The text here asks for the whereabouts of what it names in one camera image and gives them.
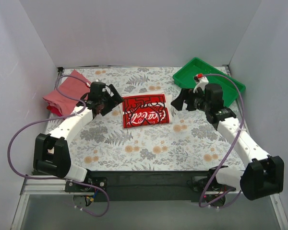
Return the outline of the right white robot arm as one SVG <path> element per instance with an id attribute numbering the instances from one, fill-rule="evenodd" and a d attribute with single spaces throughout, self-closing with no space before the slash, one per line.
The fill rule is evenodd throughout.
<path id="1" fill-rule="evenodd" d="M 183 104 L 188 111 L 200 110 L 207 121 L 235 150 L 245 167 L 244 171 L 219 165 L 210 169 L 203 192 L 210 187 L 221 189 L 224 185 L 243 192 L 249 200 L 281 193 L 284 183 L 284 162 L 279 156 L 271 156 L 243 130 L 236 114 L 224 106 L 220 85 L 209 83 L 203 89 L 181 89 L 179 96 L 171 102 L 178 111 Z"/>

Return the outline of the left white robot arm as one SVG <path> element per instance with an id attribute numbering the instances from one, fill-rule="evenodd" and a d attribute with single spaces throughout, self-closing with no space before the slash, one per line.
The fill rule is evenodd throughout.
<path id="1" fill-rule="evenodd" d="M 105 116 L 123 102 L 113 84 L 93 82 L 90 91 L 76 104 L 71 117 L 48 134 L 40 134 L 35 140 L 33 167 L 36 171 L 61 179 L 76 181 L 83 192 L 92 188 L 88 170 L 72 163 L 69 146 L 75 136 L 97 115 Z"/>

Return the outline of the white t shirt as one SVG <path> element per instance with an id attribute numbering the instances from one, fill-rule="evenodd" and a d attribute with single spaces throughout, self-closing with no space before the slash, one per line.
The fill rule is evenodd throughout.
<path id="1" fill-rule="evenodd" d="M 170 124 L 172 95 L 163 91 L 124 95 L 120 104 L 124 128 Z"/>

